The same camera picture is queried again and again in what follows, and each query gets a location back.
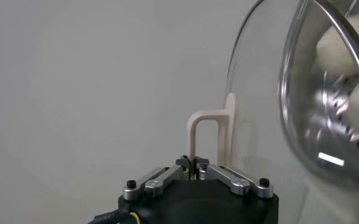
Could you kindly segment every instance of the clear glass bowl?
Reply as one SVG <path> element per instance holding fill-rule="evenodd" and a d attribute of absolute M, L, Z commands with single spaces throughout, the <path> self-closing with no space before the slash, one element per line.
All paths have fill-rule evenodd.
<path fill-rule="evenodd" d="M 359 1 L 332 2 L 340 15 L 359 15 Z M 344 114 L 358 68 L 346 77 L 319 65 L 330 26 L 316 1 L 260 0 L 232 53 L 233 165 L 271 179 L 280 223 L 359 223 L 359 130 Z"/>

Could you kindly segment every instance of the metal bracket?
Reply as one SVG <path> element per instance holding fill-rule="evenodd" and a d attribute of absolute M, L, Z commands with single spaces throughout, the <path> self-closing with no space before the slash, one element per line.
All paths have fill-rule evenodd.
<path fill-rule="evenodd" d="M 199 178 L 201 180 L 217 179 L 227 185 L 232 193 L 238 195 L 245 195 L 247 191 L 246 189 L 250 187 L 248 181 L 236 177 L 217 165 L 208 165 L 206 170 L 200 169 Z"/>
<path fill-rule="evenodd" d="M 149 193 L 151 197 L 157 197 L 162 195 L 165 188 L 173 180 L 183 180 L 183 168 L 180 165 L 174 165 L 166 172 L 162 173 L 159 177 L 149 180 L 145 184 L 145 191 Z"/>
<path fill-rule="evenodd" d="M 271 198 L 272 195 L 274 194 L 274 187 L 269 183 L 268 179 L 265 179 L 265 178 L 258 179 L 258 178 L 252 177 L 235 167 L 228 166 L 228 167 L 224 167 L 224 169 L 226 171 L 233 173 L 234 175 L 236 175 L 240 178 L 243 178 L 243 179 L 249 181 L 251 184 L 251 189 L 258 197 Z"/>
<path fill-rule="evenodd" d="M 260 198 L 271 198 L 274 194 L 273 186 L 268 179 L 253 178 L 234 167 L 204 164 L 199 169 L 199 179 L 217 179 L 228 186 L 232 193 L 238 195 L 245 195 L 248 190 Z"/>
<path fill-rule="evenodd" d="M 166 169 L 164 167 L 158 167 L 154 170 L 150 171 L 146 175 L 136 180 L 136 186 L 129 188 L 128 186 L 124 186 L 123 188 L 123 196 L 125 200 L 134 201 L 141 197 L 142 192 L 144 191 L 145 183 L 153 178 L 156 178 L 161 173 L 163 173 Z"/>

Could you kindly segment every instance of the yellow wire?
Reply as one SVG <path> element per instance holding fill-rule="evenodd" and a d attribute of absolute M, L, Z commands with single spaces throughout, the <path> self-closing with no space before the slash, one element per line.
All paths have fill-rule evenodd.
<path fill-rule="evenodd" d="M 138 217 L 138 215 L 137 215 L 136 212 L 130 212 L 129 214 L 130 214 L 131 216 L 135 217 L 137 224 L 140 224 L 140 218 Z"/>

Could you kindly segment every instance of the hex bolt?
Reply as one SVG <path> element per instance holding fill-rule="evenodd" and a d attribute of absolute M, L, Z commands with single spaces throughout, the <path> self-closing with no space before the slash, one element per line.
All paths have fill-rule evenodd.
<path fill-rule="evenodd" d="M 135 180 L 128 180 L 126 181 L 126 187 L 128 189 L 135 189 L 136 188 L 136 181 Z"/>
<path fill-rule="evenodd" d="M 270 186 L 270 181 L 267 178 L 261 178 L 261 179 L 259 179 L 259 185 L 261 187 L 269 187 Z"/>

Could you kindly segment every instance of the white plastic hook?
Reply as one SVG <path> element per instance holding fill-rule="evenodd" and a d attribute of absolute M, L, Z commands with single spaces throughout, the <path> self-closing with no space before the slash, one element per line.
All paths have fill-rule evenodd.
<path fill-rule="evenodd" d="M 218 156 L 219 166 L 231 165 L 233 126 L 236 116 L 236 95 L 230 93 L 227 96 L 225 109 L 223 110 L 201 110 L 190 116 L 187 122 L 188 149 L 190 161 L 196 156 L 196 128 L 200 121 L 216 121 L 218 124 Z"/>

